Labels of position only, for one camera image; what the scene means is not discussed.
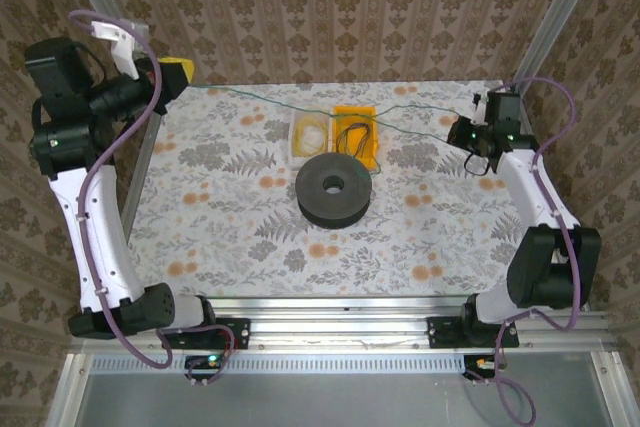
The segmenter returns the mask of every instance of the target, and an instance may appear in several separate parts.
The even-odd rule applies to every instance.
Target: patterned wallpaper
[[[600,230],[591,302],[609,312],[640,393],[640,0],[580,0],[542,73],[576,94],[579,124],[549,158],[571,208]],[[566,101],[533,88],[527,105],[541,138],[568,119]]]
[[[197,82],[495,79],[551,0],[117,0]]]
[[[0,0],[0,425],[43,425],[77,309],[77,270],[57,202],[28,154],[31,105],[39,95],[25,48],[72,35],[105,58],[66,21],[88,0]],[[126,192],[132,162],[118,161]]]

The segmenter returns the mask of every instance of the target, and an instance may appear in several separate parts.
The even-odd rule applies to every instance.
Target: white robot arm
[[[476,106],[479,101],[480,96],[475,95]],[[536,155],[535,138],[520,132],[519,118],[518,94],[490,91],[486,105],[478,106],[472,118],[459,117],[449,132],[447,143],[470,156],[486,158],[505,182],[526,232],[507,278],[490,291],[469,297],[460,317],[444,323],[440,319],[437,328],[430,324],[429,330],[437,333],[430,336],[432,344],[490,346],[499,326],[524,311],[575,306],[574,290],[580,294],[580,305],[588,299],[600,236],[594,229],[581,227],[566,208],[542,157]],[[568,258],[574,253],[580,282],[577,290]],[[458,336],[443,332],[456,329]]]
[[[104,28],[96,29],[96,35],[104,33]],[[116,26],[111,31],[118,34],[117,39],[124,37]],[[82,216],[78,212],[81,186],[88,171],[116,139],[112,123],[132,119],[141,112],[156,87],[150,60],[127,60],[134,48],[130,38],[125,47],[129,55],[123,54],[122,48],[114,48],[121,63],[126,64],[125,72],[104,79],[99,85],[94,85],[78,55],[78,48],[86,48],[66,37],[43,40],[25,52],[27,70],[42,93],[33,106],[30,149],[62,207],[79,270],[81,312],[69,319],[70,331],[77,337],[113,338],[104,306],[112,314],[111,322],[115,321],[124,335],[214,323],[206,299],[174,295],[167,284],[143,286],[131,263],[120,222],[113,165],[107,163],[98,168],[89,184],[86,212]],[[162,87],[154,110],[161,115],[166,113],[166,104],[188,85],[182,64],[174,60],[160,63]],[[42,108],[50,117],[48,122],[41,120]],[[102,284],[99,292],[83,246],[83,222],[96,267],[94,274]]]

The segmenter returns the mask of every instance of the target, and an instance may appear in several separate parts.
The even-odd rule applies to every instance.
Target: table
[[[303,108],[432,105],[472,112],[497,82],[242,86]],[[483,291],[504,277],[521,238],[505,185],[473,177],[465,154],[379,127],[371,206],[326,231],[300,214],[287,162],[290,109],[189,88],[158,131],[130,237],[146,284],[207,296],[422,296]],[[446,138],[455,115],[398,108],[384,122]],[[482,170],[472,162],[471,167]]]

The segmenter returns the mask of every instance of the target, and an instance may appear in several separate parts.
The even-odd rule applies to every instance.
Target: gray floor
[[[612,425],[588,355],[508,360],[509,376],[536,402],[537,427]],[[457,375],[228,375],[207,388],[170,374],[100,375],[86,392],[79,426],[512,425],[494,386]]]

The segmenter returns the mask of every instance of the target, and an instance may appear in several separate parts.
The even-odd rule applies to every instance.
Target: yellow box
[[[378,152],[378,123],[373,118],[376,115],[375,107],[360,107],[355,105],[336,105],[333,108],[333,113],[336,115],[340,115],[340,117],[334,117],[333,119],[333,139],[332,139],[332,147],[334,152],[338,152],[338,148],[340,149],[340,153],[347,153],[350,155],[354,155],[356,153],[356,149],[362,140],[365,129],[357,129],[349,131],[347,136],[347,151],[345,151],[345,146],[339,145],[336,143],[339,139],[340,133],[348,128],[350,125],[357,123],[364,123],[369,125],[371,128],[371,134],[366,144],[364,144],[364,148],[362,152],[357,155],[357,159],[362,162],[369,170],[376,169],[376,153]]]

